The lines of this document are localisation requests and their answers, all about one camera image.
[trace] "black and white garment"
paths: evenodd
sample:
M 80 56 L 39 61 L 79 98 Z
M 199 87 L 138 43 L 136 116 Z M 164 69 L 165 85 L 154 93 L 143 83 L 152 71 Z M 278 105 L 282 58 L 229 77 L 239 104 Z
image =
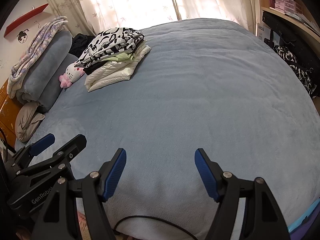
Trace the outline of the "black and white garment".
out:
M 110 56 L 122 52 L 131 53 L 143 38 L 141 31 L 132 28 L 113 28 L 98 33 L 79 57 L 75 66 L 86 68 Z
M 290 68 L 296 74 L 297 78 L 303 84 L 311 98 L 315 98 L 316 95 L 314 92 L 317 86 L 308 75 L 308 70 L 301 67 L 297 63 L 297 58 L 295 57 L 295 55 L 290 52 L 287 47 L 284 46 L 276 45 L 274 46 L 273 50 L 290 66 Z

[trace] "drawing of girl's face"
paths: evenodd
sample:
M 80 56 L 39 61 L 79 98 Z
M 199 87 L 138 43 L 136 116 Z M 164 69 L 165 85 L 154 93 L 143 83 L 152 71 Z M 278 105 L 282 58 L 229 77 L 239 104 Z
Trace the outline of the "drawing of girl's face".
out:
M 20 43 L 24 43 L 27 40 L 27 38 L 28 38 L 28 36 L 24 35 L 24 36 L 19 37 L 18 40 L 19 40 Z

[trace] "gray-blue fleece bedspread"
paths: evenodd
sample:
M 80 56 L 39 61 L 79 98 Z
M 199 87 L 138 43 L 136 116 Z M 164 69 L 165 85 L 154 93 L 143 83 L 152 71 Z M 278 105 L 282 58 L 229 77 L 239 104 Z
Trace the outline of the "gray-blue fleece bedspread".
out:
M 194 163 L 202 147 L 238 178 L 263 177 L 287 224 L 295 221 L 320 196 L 320 118 L 290 67 L 229 21 L 185 20 L 143 33 L 152 50 L 130 81 L 88 93 L 84 76 L 61 92 L 29 143 L 47 133 L 56 142 L 33 163 L 81 133 L 87 147 L 71 165 L 82 178 L 122 147 L 127 164 L 105 205 L 111 226 L 149 215 L 204 239 L 218 205 Z M 233 239 L 241 224 L 239 217 Z M 140 218 L 118 231 L 145 240 L 190 239 Z

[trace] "stack of folded clothes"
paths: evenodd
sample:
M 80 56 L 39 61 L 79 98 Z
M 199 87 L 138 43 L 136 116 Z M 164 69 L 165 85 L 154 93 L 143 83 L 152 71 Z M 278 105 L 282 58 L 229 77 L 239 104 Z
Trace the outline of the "stack of folded clothes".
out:
M 114 28 L 99 33 L 84 50 L 75 67 L 88 75 L 88 92 L 129 80 L 140 60 L 151 50 L 141 31 Z

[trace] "plush toy face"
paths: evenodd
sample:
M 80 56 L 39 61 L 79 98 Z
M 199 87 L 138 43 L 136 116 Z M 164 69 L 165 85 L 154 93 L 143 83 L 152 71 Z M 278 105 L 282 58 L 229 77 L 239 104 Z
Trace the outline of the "plush toy face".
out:
M 70 79 L 71 83 L 76 82 L 84 74 L 83 68 L 74 67 L 75 63 L 70 64 L 66 69 L 66 74 Z

